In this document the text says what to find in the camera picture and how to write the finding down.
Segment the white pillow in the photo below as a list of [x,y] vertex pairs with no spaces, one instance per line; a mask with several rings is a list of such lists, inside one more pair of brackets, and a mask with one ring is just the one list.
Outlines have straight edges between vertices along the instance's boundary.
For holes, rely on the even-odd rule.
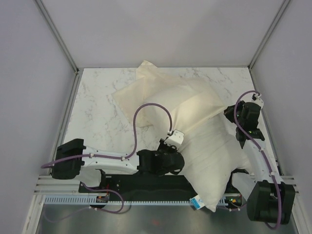
[[219,115],[186,133],[179,150],[185,160],[181,173],[212,212],[216,211],[234,170],[252,173],[247,155]]

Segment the cream yellow pillowcase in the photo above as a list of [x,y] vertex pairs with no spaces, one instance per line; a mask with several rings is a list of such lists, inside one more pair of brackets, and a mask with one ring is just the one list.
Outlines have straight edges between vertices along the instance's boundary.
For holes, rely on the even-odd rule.
[[225,104],[203,78],[172,76],[145,60],[136,69],[136,80],[113,98],[129,122],[152,125],[159,137],[173,129],[187,141],[198,137],[211,144],[227,135],[219,116]]

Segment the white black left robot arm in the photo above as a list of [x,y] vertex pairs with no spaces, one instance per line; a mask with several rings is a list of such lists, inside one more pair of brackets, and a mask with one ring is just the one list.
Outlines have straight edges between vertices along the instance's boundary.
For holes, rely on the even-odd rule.
[[130,158],[125,153],[111,153],[84,145],[84,140],[73,139],[58,146],[56,160],[52,166],[52,178],[59,180],[77,179],[95,192],[105,190],[104,175],[109,172],[129,175],[163,176],[179,174],[185,161],[175,146],[160,141],[157,150],[140,150]]

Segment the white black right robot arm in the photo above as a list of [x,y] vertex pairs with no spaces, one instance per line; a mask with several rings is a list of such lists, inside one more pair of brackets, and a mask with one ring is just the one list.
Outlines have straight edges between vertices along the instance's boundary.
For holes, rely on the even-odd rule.
[[284,182],[266,155],[265,138],[258,128],[260,111],[260,105],[244,101],[224,111],[226,119],[236,125],[236,140],[249,159],[254,178],[235,172],[223,179],[223,187],[227,192],[241,192],[247,201],[249,220],[286,225],[291,218],[295,189]]

